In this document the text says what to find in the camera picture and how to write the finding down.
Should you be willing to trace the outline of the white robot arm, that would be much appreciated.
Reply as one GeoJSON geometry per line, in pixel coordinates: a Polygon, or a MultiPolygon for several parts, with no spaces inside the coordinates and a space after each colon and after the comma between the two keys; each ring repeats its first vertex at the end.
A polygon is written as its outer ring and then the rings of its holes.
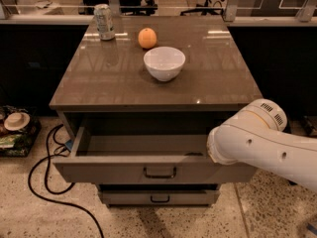
{"type": "Polygon", "coordinates": [[[287,134],[286,125],[276,103],[257,99],[211,130],[207,152],[216,163],[246,163],[317,191],[317,140],[287,134]]]}

